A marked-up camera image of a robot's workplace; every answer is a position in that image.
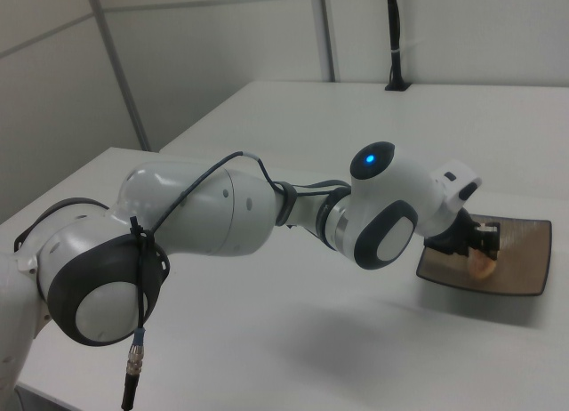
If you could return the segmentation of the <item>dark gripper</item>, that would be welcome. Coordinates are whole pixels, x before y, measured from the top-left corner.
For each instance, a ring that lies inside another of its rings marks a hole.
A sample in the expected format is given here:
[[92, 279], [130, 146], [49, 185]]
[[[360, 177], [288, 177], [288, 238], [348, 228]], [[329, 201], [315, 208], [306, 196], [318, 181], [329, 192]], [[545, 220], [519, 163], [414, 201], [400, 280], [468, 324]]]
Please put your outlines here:
[[501, 250], [501, 225], [498, 222], [487, 222], [475, 226], [469, 212], [462, 208], [447, 230], [425, 238], [423, 245], [442, 254], [466, 257], [472, 247], [496, 261]]

